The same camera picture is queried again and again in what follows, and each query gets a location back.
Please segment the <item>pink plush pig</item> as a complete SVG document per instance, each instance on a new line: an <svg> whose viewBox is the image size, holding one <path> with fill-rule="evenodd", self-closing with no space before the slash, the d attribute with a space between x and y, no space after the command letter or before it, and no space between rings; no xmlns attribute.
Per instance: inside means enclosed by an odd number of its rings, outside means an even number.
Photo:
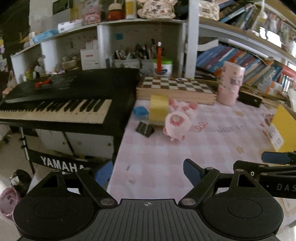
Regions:
<svg viewBox="0 0 296 241"><path fill-rule="evenodd" d="M169 113L165 119L163 133L173 141L183 141L197 115L196 102L169 99Z"/></svg>

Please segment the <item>yellow tape roll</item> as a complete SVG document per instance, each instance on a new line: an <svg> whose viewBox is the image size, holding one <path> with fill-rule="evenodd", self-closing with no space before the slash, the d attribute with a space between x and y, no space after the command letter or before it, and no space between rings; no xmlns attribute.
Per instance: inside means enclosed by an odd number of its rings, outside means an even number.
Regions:
<svg viewBox="0 0 296 241"><path fill-rule="evenodd" d="M169 113L169 98L165 95L151 95L149 122L155 126L164 126Z"/></svg>

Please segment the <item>yellow cardboard box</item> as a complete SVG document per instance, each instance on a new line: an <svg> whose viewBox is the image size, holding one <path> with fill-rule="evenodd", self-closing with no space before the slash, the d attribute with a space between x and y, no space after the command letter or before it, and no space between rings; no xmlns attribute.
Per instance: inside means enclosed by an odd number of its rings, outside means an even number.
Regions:
<svg viewBox="0 0 296 241"><path fill-rule="evenodd" d="M293 152L296 149L295 112L279 105L267 129L268 138L276 152Z"/></svg>

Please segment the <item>keyboard stand Yamaha banner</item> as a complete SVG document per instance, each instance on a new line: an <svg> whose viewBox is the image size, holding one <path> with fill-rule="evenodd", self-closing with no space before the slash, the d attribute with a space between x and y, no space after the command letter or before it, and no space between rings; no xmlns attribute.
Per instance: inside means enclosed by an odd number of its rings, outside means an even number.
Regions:
<svg viewBox="0 0 296 241"><path fill-rule="evenodd" d="M75 173L83 168L91 168L93 170L107 170L112 172L112 161L81 161L69 157L59 157L51 154L41 153L28 149L29 160L33 163L52 168L59 169L67 173Z"/></svg>

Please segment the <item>black binder clip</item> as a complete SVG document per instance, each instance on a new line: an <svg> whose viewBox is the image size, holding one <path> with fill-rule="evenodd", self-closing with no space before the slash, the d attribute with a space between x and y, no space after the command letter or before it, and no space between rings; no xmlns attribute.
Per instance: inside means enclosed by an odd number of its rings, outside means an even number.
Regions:
<svg viewBox="0 0 296 241"><path fill-rule="evenodd" d="M137 133L149 138L154 133L153 126L149 125L148 123L144 123L140 121L135 129Z"/></svg>

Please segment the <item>dark brown wooden box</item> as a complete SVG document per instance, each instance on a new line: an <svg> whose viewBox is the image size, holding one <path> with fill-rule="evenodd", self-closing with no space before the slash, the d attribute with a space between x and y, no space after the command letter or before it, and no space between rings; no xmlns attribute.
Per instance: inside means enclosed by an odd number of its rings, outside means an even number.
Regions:
<svg viewBox="0 0 296 241"><path fill-rule="evenodd" d="M240 90L238 94L238 101L256 108L260 107L262 100L263 98L261 96L246 91Z"/></svg>

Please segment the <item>blue binder clip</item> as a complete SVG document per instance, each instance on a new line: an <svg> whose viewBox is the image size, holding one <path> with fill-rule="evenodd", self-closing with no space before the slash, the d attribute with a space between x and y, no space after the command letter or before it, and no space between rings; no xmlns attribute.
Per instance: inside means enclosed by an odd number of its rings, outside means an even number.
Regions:
<svg viewBox="0 0 296 241"><path fill-rule="evenodd" d="M133 109L133 114L137 118L141 118L143 116L148 116L149 115L149 111L144 106L137 106L137 107L135 107Z"/></svg>

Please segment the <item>black Yamaha keyboard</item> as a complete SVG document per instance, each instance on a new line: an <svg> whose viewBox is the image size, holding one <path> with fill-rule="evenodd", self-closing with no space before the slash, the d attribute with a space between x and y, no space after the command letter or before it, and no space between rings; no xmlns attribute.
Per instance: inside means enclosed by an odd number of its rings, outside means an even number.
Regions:
<svg viewBox="0 0 296 241"><path fill-rule="evenodd" d="M132 113L140 80L137 69L107 68L23 82L1 101L1 123L121 136Z"/></svg>

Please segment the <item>wooden chessboard box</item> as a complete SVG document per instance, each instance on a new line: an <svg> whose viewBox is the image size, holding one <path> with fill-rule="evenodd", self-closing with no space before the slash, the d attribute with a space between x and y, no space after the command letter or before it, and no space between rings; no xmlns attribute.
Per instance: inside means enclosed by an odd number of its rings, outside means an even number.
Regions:
<svg viewBox="0 0 296 241"><path fill-rule="evenodd" d="M168 77L145 77L137 87L137 99L150 100L163 95L177 101L214 105L215 92L202 80Z"/></svg>

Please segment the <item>row of books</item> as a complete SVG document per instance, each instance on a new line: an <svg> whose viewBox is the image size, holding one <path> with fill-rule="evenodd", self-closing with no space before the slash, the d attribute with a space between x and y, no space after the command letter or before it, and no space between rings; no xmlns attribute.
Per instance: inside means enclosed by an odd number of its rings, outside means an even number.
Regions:
<svg viewBox="0 0 296 241"><path fill-rule="evenodd" d="M222 77L224 62L245 68L243 84L271 94L271 89L282 91L295 82L295 71L275 60L225 44L198 52L195 78L217 81Z"/></svg>

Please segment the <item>pink cylindrical container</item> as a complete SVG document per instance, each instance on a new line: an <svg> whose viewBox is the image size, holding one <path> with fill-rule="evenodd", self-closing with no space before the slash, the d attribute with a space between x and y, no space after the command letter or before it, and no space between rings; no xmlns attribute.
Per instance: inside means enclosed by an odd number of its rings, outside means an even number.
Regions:
<svg viewBox="0 0 296 241"><path fill-rule="evenodd" d="M218 85L217 101L226 106L234 106L243 83L245 68L225 61Z"/></svg>

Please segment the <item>white green lidded jar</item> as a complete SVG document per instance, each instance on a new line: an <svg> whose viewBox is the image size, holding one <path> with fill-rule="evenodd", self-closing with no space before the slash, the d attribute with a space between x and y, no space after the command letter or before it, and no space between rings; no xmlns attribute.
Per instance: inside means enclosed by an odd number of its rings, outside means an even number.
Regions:
<svg viewBox="0 0 296 241"><path fill-rule="evenodd" d="M173 72L173 61L168 58L162 58L162 72L158 72L158 60L154 59L154 76L171 77Z"/></svg>

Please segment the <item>grey pen holder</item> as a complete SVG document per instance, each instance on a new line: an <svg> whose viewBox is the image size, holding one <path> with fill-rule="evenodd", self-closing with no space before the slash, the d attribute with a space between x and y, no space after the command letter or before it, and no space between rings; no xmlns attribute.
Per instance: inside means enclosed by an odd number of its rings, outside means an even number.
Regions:
<svg viewBox="0 0 296 241"><path fill-rule="evenodd" d="M149 60L140 60L140 73L142 76L153 76L154 63L152 59Z"/></svg>

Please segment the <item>white bookshelf unit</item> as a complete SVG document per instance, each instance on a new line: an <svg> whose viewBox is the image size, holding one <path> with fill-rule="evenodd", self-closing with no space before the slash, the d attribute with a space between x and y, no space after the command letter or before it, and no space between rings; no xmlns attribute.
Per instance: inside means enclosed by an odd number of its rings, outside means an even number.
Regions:
<svg viewBox="0 0 296 241"><path fill-rule="evenodd" d="M65 56L79 53L88 40L98 42L99 67L106 68L106 59L116 49L148 44L151 39L161 41L168 58L173 61L173 75L192 78L196 69L199 37L217 37L261 57L273 57L280 63L295 64L295 57L280 47L257 37L251 32L199 16L198 1L190 1L189 18L181 20L150 21L130 19L101 22L81 26L55 35L11 55L18 83L22 75L39 57L44 56L46 73L55 71Z"/></svg>

